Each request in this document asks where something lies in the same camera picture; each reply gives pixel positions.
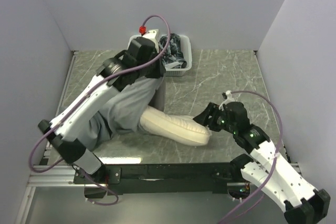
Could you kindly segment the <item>cream pillow with bear print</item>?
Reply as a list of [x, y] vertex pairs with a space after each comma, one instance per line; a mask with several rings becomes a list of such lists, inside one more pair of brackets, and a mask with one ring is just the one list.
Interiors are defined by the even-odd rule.
[[148, 106], [140, 117], [140, 126], [147, 133], [162, 136], [188, 146], [205, 146], [210, 130], [188, 115], [168, 115]]

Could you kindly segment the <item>grey pillowcase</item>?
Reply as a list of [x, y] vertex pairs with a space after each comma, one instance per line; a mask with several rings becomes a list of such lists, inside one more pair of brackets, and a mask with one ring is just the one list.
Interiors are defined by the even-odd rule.
[[83, 126], [78, 140], [90, 151], [115, 135], [137, 132], [140, 117], [148, 106], [164, 110], [165, 80], [139, 78], [112, 98]]

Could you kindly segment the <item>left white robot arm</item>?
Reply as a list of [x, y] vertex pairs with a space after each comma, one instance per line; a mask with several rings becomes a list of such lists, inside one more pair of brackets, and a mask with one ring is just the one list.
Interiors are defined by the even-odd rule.
[[111, 99], [114, 91], [122, 91], [141, 77], [163, 76], [159, 40], [153, 31], [132, 39], [126, 50], [103, 62], [88, 86], [62, 114], [38, 124], [63, 160], [83, 169], [93, 183], [104, 179], [105, 170], [100, 159], [77, 139], [79, 132]]

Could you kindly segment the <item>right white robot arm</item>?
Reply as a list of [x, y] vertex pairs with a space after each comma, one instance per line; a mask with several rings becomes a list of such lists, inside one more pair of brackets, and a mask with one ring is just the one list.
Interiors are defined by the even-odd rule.
[[276, 152], [269, 136], [250, 123], [242, 103], [209, 103], [193, 119], [212, 131], [233, 135], [246, 153], [230, 162], [232, 179], [245, 180], [261, 189], [283, 211], [287, 223], [318, 223], [327, 216], [330, 195], [312, 186]]

